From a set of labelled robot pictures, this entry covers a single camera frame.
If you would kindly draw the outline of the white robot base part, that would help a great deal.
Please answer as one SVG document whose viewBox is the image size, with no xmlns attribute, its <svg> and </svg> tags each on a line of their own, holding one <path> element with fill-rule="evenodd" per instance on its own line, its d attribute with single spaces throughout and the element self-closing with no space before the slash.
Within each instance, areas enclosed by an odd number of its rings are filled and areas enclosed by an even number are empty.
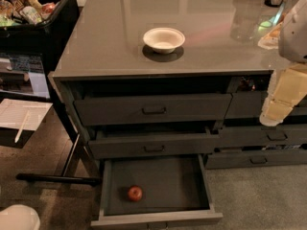
<svg viewBox="0 0 307 230">
<path fill-rule="evenodd" d="M 40 218 L 32 207 L 16 204 L 0 212 L 0 230 L 39 230 Z"/>
</svg>

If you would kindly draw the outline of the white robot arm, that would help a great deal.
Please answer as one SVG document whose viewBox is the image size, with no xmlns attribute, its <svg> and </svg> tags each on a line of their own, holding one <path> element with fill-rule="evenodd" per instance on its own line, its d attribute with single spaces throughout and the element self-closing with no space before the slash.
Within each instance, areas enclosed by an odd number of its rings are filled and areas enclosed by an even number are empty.
<svg viewBox="0 0 307 230">
<path fill-rule="evenodd" d="M 307 95 L 307 0 L 298 0 L 258 46 L 277 49 L 290 61 L 285 69 L 273 71 L 259 118 L 262 125 L 275 127 Z"/>
</svg>

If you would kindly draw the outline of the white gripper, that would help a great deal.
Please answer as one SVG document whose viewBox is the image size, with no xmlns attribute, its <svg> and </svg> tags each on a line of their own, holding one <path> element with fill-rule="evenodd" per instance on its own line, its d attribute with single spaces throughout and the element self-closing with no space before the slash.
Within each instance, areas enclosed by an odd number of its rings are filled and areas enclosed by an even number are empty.
<svg viewBox="0 0 307 230">
<path fill-rule="evenodd" d="M 295 63 L 271 74 L 259 121 L 266 127 L 280 124 L 307 95 L 307 64 Z"/>
</svg>

